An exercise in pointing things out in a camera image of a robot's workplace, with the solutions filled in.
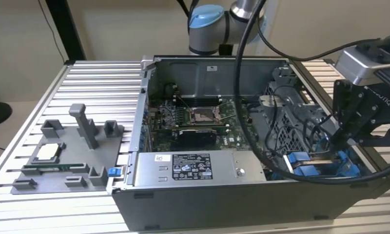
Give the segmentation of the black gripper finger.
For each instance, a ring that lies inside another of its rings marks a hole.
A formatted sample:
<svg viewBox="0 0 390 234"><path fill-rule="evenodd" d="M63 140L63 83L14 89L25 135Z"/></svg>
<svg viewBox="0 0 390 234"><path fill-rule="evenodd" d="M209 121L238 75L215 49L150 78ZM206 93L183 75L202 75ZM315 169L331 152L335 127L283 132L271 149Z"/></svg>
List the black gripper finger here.
<svg viewBox="0 0 390 234"><path fill-rule="evenodd" d="M338 129L331 136L333 146L349 146L351 124L354 122L354 106L351 104L351 82L339 79L334 82L333 109L338 123Z"/></svg>
<svg viewBox="0 0 390 234"><path fill-rule="evenodd" d="M383 136L358 134L351 139L363 147L390 147L390 129Z"/></svg>

